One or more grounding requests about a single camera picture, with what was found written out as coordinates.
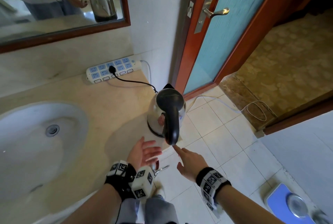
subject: door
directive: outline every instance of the door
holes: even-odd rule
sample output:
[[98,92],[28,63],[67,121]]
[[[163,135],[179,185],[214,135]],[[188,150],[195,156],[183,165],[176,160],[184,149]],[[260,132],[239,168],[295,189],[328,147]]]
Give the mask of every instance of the door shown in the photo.
[[273,27],[291,0],[211,0],[207,9],[226,15],[208,16],[205,0],[195,0],[176,81],[188,100],[237,71]]

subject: electric kettle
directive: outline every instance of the electric kettle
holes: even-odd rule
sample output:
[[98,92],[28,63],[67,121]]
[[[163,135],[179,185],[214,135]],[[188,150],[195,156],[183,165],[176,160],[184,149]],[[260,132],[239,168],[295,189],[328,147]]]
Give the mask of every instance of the electric kettle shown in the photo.
[[148,127],[153,134],[175,145],[185,117],[186,103],[180,92],[167,84],[152,99],[148,109]]
[[113,0],[89,0],[96,22],[117,20],[117,12]]

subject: white power strip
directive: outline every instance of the white power strip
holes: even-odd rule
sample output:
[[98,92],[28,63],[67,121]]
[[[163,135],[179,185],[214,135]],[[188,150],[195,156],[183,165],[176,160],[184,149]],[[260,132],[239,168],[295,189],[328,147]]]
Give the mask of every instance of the white power strip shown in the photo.
[[115,67],[115,74],[118,77],[120,75],[141,69],[141,62],[137,60],[134,55],[132,55],[126,58],[100,64],[98,66],[89,67],[86,70],[87,80],[94,84],[115,78],[115,76],[109,72],[110,66]]

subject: mirror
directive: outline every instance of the mirror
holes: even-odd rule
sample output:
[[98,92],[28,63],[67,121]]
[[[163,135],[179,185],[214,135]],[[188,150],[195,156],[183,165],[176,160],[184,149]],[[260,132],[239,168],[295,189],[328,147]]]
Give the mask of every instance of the mirror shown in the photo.
[[128,25],[127,0],[0,0],[1,52]]

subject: person's left hand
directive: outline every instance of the person's left hand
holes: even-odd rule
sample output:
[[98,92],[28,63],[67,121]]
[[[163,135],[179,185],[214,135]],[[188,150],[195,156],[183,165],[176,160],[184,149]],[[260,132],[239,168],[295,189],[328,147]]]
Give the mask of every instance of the person's left hand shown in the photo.
[[150,165],[156,163],[158,158],[152,158],[153,156],[158,156],[162,154],[161,147],[150,147],[156,143],[153,141],[144,141],[144,137],[141,137],[139,141],[133,146],[130,154],[127,157],[126,162],[130,163],[135,171],[138,171],[142,166]]

